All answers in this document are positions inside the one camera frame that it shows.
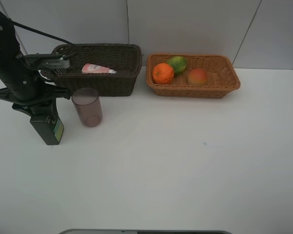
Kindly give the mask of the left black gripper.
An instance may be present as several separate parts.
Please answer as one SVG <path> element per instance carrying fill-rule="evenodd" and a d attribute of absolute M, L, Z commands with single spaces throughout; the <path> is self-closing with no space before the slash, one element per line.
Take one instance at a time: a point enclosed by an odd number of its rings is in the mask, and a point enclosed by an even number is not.
<path fill-rule="evenodd" d="M 34 114 L 25 105 L 40 105 L 40 112 L 58 118 L 57 98 L 70 99 L 71 92 L 66 88 L 47 84 L 38 71 L 30 70 L 18 60 L 0 62 L 0 80 L 5 88 L 0 89 L 0 100 L 13 103 L 12 109 L 30 117 Z"/>

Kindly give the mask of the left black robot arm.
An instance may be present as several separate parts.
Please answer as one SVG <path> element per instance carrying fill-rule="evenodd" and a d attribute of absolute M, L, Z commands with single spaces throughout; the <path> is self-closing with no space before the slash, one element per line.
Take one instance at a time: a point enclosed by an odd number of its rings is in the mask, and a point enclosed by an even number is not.
<path fill-rule="evenodd" d="M 0 100 L 12 103 L 12 108 L 30 117 L 57 118 L 57 98 L 70 99 L 68 89 L 52 85 L 39 71 L 69 67 L 68 55 L 24 55 L 16 38 L 15 26 L 31 32 L 38 30 L 12 21 L 0 11 Z"/>

